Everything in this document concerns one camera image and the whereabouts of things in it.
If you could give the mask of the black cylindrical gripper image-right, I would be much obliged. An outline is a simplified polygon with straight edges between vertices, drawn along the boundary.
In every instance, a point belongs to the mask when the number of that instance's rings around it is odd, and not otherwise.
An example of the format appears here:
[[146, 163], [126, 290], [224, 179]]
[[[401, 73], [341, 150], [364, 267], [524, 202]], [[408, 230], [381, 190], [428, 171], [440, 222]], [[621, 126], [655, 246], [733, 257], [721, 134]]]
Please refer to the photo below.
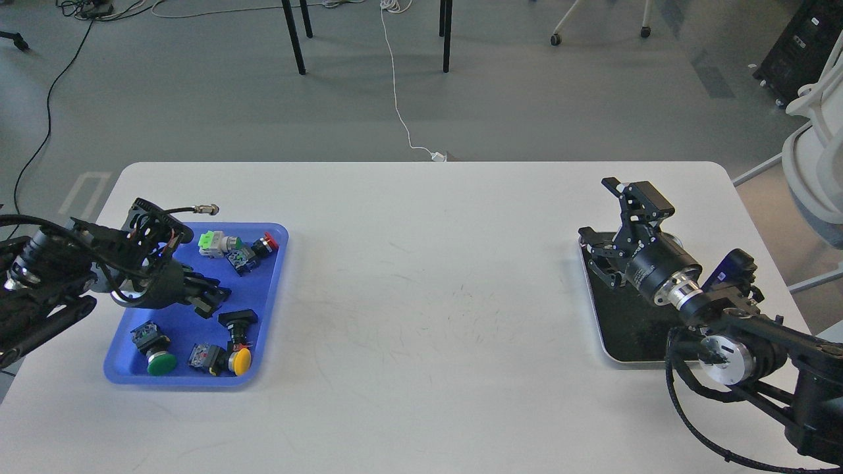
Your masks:
[[601, 183], [619, 201], [621, 225], [617, 233], [578, 229], [587, 268], [611, 289], [630, 283], [655, 305], [677, 304], [669, 297], [672, 288], [696, 281], [702, 267], [674, 235], [661, 233], [663, 220], [674, 216], [675, 207], [650, 181], [624, 184], [606, 177]]

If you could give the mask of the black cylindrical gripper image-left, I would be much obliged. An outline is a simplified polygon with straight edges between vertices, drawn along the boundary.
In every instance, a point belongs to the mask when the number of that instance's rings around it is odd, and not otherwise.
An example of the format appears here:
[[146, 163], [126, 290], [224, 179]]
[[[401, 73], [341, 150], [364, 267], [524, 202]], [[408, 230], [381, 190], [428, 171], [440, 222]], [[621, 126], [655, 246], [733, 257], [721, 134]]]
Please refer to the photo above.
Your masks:
[[138, 284], [126, 281], [111, 299], [124, 308], [162, 309], [174, 303], [189, 304], [207, 320], [229, 299], [232, 290], [220, 280], [204, 276], [177, 260], [168, 262], [157, 276]]

